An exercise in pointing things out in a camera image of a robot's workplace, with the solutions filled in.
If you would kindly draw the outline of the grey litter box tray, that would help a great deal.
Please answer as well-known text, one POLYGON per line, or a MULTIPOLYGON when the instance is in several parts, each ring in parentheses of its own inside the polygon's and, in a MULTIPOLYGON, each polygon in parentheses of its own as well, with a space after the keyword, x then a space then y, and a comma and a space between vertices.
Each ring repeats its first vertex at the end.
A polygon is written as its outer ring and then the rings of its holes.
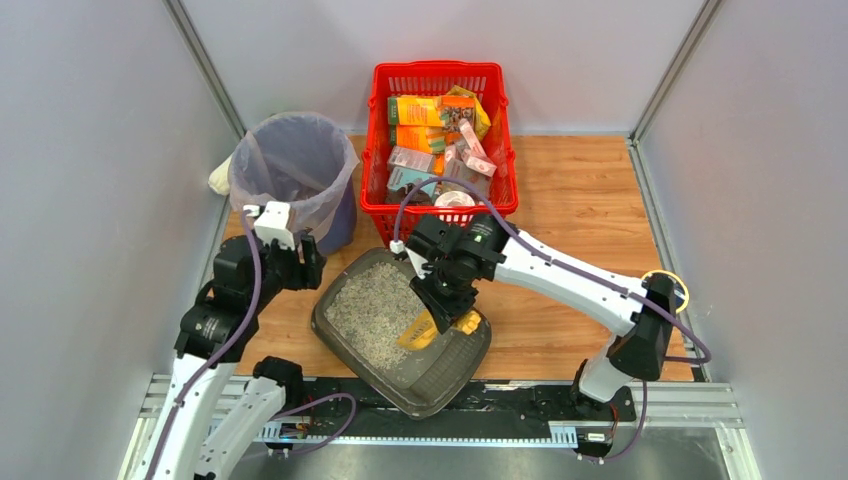
POLYGON ((409 286, 413 267, 384 248, 356 258, 317 301, 315 335, 361 380, 413 419, 441 411, 472 379, 488 353, 488 319, 466 334, 436 334, 425 348, 400 345, 426 309, 409 286))

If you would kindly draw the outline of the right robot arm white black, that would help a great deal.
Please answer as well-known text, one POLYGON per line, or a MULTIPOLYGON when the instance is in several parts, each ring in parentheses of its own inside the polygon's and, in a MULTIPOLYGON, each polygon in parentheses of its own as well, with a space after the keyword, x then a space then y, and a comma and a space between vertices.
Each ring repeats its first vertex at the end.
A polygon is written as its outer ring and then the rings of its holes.
POLYGON ((601 269, 559 252, 505 221, 476 214, 466 225, 424 215, 406 240, 389 248, 412 263, 413 292, 439 333, 473 309, 478 280, 519 286, 578 310, 611 334, 574 379, 577 401, 608 403, 632 380, 655 381, 676 319, 674 282, 642 280, 601 269))

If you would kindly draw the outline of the yellow litter scoop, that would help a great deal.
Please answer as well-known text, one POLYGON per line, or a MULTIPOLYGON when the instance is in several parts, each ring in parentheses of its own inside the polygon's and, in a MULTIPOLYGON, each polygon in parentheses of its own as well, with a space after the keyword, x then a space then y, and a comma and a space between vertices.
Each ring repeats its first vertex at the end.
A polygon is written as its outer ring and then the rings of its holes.
MULTIPOLYGON (((473 334, 482 322, 482 315, 475 309, 463 315, 457 320, 452 330, 459 331, 465 335, 473 334)), ((427 348, 440 332, 435 320, 429 311, 423 311, 412 325, 407 328, 396 340, 396 344, 409 351, 420 351, 427 348)))

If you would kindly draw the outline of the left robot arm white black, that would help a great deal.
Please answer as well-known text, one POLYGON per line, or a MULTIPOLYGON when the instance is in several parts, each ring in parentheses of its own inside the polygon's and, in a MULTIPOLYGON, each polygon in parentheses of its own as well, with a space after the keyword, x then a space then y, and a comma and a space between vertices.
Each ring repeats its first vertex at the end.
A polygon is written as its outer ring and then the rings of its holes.
POLYGON ((258 316, 284 290, 315 290, 326 264, 309 234, 226 240, 212 277, 183 315, 172 374, 135 479, 223 479, 260 428, 301 390, 300 365, 268 357, 216 432, 219 398, 259 329, 258 316))

